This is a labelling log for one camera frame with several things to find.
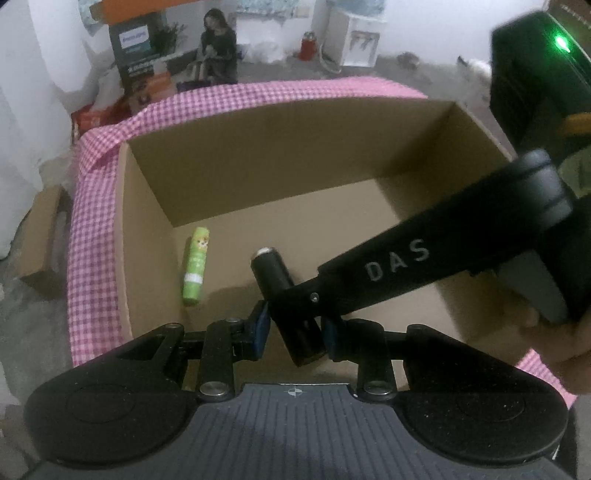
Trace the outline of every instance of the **woman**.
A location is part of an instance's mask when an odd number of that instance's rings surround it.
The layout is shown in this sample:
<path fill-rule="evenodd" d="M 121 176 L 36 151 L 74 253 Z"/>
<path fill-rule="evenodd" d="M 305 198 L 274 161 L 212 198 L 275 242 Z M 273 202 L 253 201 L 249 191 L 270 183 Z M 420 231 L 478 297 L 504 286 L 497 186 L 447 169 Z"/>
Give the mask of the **woman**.
<path fill-rule="evenodd" d="M 203 24 L 205 32 L 201 35 L 201 51 L 204 60 L 199 80 L 207 80 L 211 85 L 237 83 L 236 33 L 217 8 L 207 12 Z"/>

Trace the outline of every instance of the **red thermos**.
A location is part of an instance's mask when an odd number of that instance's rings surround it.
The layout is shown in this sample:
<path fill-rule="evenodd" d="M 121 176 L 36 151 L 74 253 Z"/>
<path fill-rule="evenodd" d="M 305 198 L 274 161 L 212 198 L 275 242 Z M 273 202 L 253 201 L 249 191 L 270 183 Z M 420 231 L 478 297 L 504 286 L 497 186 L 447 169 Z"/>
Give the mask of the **red thermos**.
<path fill-rule="evenodd" d="M 310 61 L 316 53 L 316 35 L 314 32 L 306 32 L 301 39 L 300 60 Z"/>

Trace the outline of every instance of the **tablecloth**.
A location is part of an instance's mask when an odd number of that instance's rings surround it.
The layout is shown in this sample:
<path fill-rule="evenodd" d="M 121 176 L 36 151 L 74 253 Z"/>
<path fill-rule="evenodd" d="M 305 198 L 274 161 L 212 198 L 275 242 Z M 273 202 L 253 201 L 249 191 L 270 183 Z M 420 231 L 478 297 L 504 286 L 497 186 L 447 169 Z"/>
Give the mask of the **tablecloth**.
<path fill-rule="evenodd" d="M 123 343 L 115 282 L 115 183 L 119 146 L 137 135 L 196 118 L 270 103 L 322 98 L 387 96 L 423 98 L 404 85 L 375 77 L 220 85 L 184 92 L 148 106 L 118 125 L 95 128 L 76 152 L 78 179 L 67 272 L 68 321 L 74 365 Z M 530 351 L 517 365 L 559 390 L 570 406 L 574 395 Z"/>

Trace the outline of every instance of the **open cardboard box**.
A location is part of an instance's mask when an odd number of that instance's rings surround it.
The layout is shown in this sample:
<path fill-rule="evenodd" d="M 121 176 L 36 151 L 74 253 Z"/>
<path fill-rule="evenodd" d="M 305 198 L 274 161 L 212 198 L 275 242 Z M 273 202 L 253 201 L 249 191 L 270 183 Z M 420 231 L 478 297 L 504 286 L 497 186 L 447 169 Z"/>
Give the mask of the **open cardboard box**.
<path fill-rule="evenodd" d="M 163 323 L 204 330 L 246 318 L 261 298 L 252 254 L 276 247 L 296 282 L 325 261 L 503 167 L 508 154 L 460 106 L 342 98 L 210 116 L 121 147 L 116 197 L 119 310 L 125 336 Z M 196 226 L 210 229 L 202 299 L 181 281 Z M 461 273 L 351 316 L 386 330 L 424 323 L 506 361 L 524 353 L 507 326 L 518 306 L 492 274 Z M 238 382 L 354 382 L 356 365 L 296 368 L 275 326 Z"/>

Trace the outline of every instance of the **black cylinder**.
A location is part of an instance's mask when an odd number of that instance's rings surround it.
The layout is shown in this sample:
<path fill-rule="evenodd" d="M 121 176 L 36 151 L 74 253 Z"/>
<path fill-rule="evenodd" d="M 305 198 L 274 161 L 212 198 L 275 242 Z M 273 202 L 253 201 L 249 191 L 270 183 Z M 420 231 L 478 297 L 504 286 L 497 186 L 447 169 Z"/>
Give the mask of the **black cylinder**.
<path fill-rule="evenodd" d="M 252 258 L 251 268 L 293 362 L 300 367 L 323 356 L 326 350 L 322 333 L 314 318 L 293 315 L 294 309 L 280 299 L 280 294 L 294 283 L 277 250 L 261 248 Z"/>

